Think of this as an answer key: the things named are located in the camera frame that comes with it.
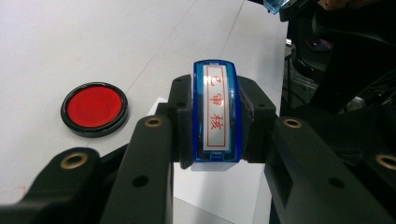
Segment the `white table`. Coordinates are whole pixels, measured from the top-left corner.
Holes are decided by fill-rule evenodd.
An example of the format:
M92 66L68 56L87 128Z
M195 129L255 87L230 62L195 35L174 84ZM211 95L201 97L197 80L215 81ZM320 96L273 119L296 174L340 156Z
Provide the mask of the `white table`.
M222 59L279 108L287 24L243 0L0 2L0 203L15 203L52 157L71 147L106 155L192 64ZM71 133L61 103L75 87L104 81L127 95L130 116L115 133ZM262 165L227 172L175 164L175 223L263 223L270 193Z

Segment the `blue object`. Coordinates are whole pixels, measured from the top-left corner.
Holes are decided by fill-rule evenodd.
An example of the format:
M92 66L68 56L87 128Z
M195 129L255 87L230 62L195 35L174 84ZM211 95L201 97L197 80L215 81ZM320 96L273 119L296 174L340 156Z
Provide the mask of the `blue object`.
M275 15L288 2L289 0L264 0L264 7Z
M233 63L194 63L192 150L194 162L239 162L241 109Z

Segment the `white surface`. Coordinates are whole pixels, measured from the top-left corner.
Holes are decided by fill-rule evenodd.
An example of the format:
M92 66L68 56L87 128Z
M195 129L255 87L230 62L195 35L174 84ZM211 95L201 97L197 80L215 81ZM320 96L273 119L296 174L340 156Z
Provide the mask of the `white surface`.
M268 222L269 214L271 211L271 202L268 199L271 199L271 191L269 189L267 179L265 178L264 172L262 172L262 176L260 177L260 187L259 193L257 195L256 208L254 211L253 223L254 224L262 224Z
M279 105L286 29L243 0L0 2L0 203L20 199L61 151L105 155L128 143L136 122L195 61L233 62ZM74 135L60 117L66 94L92 81L119 87L130 105L126 124L98 139ZM180 200L233 223L256 218L262 165L241 162L224 173L175 167Z
M157 100L154 102L154 105L152 105L151 109L148 112L148 115L155 115L155 111L157 111L157 107L159 103L167 103L168 100L163 99L162 97L158 97Z
M174 199L174 212L179 214L179 216L174 216L174 224L232 224L224 218L217 217L177 198Z

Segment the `mounting hole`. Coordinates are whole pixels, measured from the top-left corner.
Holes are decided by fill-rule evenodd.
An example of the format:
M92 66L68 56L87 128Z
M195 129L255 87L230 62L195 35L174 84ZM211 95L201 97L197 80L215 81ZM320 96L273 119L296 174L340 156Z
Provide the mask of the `mounting hole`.
M328 179L329 184L331 184L333 187L336 187L338 189L343 189L346 184L344 184L344 182L338 178L335 177L331 177Z
M300 121L296 120L296 119L285 119L283 120L283 123L290 127L290 128L295 128L295 129L299 129L301 128L303 125L301 124Z
M177 103L176 105L177 105L177 107L185 107L186 106L186 104L181 103L181 102Z
M396 170L396 157L394 157L394 156L377 155L376 162L378 162L380 165L382 165L390 170Z
M161 119L157 118L152 118L152 119L147 119L145 121L146 126L150 128L155 128L163 124L163 121Z
M136 188L142 188L149 183L149 178L145 175L140 175L132 181L132 185Z
M82 152L75 152L66 156L61 161L61 167L65 170L78 168L88 160L88 155Z

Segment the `red ink pad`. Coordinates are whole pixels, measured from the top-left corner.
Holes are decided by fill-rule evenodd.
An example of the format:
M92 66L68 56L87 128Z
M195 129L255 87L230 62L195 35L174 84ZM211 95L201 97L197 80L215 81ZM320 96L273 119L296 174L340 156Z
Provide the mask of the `red ink pad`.
M72 90L64 99L61 117L69 129L83 137L115 132L128 117L128 101L117 87L92 82Z

